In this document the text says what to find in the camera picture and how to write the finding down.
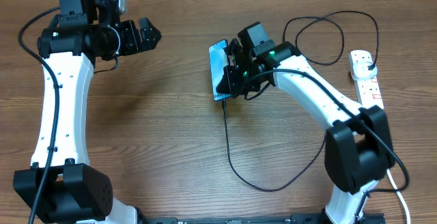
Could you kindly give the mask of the blue Galaxy smartphone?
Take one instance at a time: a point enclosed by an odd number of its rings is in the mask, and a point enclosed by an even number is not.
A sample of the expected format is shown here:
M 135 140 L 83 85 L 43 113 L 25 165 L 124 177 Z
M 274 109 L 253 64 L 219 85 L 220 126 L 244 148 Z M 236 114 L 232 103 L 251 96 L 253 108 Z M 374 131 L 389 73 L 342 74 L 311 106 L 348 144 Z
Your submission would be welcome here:
M 221 101 L 230 97 L 229 94 L 218 94 L 216 92 L 216 86 L 219 84 L 223 75 L 223 68 L 225 66 L 230 66 L 229 58 L 225 53 L 227 45 L 227 40 L 223 39 L 211 45 L 208 49 L 214 101 Z

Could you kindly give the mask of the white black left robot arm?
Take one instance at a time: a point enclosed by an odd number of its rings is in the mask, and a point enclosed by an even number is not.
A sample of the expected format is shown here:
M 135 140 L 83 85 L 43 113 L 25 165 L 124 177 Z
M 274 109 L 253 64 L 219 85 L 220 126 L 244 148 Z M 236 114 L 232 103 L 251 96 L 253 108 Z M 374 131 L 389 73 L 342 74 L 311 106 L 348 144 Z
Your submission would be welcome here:
M 96 60 L 117 61 L 154 49 L 161 34 L 148 18 L 121 20 L 126 0 L 59 0 L 32 55 L 44 72 L 40 134 L 30 167 L 13 187 L 30 207 L 29 221 L 145 223 L 116 199 L 110 178 L 89 163 L 87 97 Z

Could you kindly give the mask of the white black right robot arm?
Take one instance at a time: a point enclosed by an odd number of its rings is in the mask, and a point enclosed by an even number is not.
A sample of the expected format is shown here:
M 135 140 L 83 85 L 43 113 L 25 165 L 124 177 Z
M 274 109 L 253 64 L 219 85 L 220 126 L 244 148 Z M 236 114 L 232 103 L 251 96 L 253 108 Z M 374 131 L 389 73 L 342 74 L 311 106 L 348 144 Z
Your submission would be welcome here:
M 268 83 L 295 98 L 325 131 L 324 166 L 334 184 L 321 212 L 292 214 L 291 223 L 384 223 L 365 204 L 379 180 L 398 162 L 386 113 L 337 91 L 291 43 L 275 44 L 261 23 L 245 27 L 231 42 L 208 49 L 215 101 L 247 96 Z

